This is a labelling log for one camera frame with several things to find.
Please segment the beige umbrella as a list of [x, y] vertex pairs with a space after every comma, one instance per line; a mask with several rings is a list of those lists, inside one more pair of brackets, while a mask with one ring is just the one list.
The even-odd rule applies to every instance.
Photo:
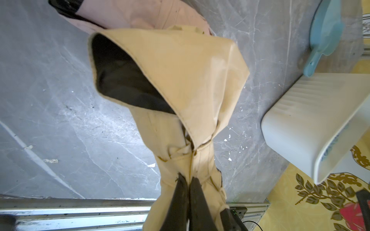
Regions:
[[121, 28], [93, 33], [88, 52], [96, 90], [129, 109], [160, 170], [143, 230], [160, 231], [180, 173], [189, 190], [199, 179], [217, 231], [240, 231], [214, 154], [250, 73], [237, 44], [195, 27]]

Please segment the pink umbrella sideways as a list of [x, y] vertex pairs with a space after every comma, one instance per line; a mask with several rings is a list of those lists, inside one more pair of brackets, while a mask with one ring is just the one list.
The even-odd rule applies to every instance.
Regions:
[[53, 0], [48, 4], [88, 34], [102, 29], [167, 29], [173, 26], [197, 27], [207, 35], [212, 33], [201, 14], [178, 0]]

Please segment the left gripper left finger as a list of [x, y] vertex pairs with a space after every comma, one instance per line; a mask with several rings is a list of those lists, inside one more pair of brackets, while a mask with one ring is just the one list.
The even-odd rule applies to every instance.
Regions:
[[186, 231], [188, 225], [189, 188], [180, 173], [175, 191], [160, 231]]

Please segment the white plastic storage box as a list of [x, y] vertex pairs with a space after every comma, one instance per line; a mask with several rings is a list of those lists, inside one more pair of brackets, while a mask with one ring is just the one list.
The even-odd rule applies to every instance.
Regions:
[[261, 123], [266, 144], [315, 184], [344, 172], [370, 181], [369, 170], [356, 163], [350, 152], [369, 127], [368, 74], [301, 77]]

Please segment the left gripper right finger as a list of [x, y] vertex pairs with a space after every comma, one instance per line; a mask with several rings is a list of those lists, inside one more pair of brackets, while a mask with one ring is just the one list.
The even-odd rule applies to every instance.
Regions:
[[200, 181], [192, 178], [190, 184], [190, 231], [216, 231]]

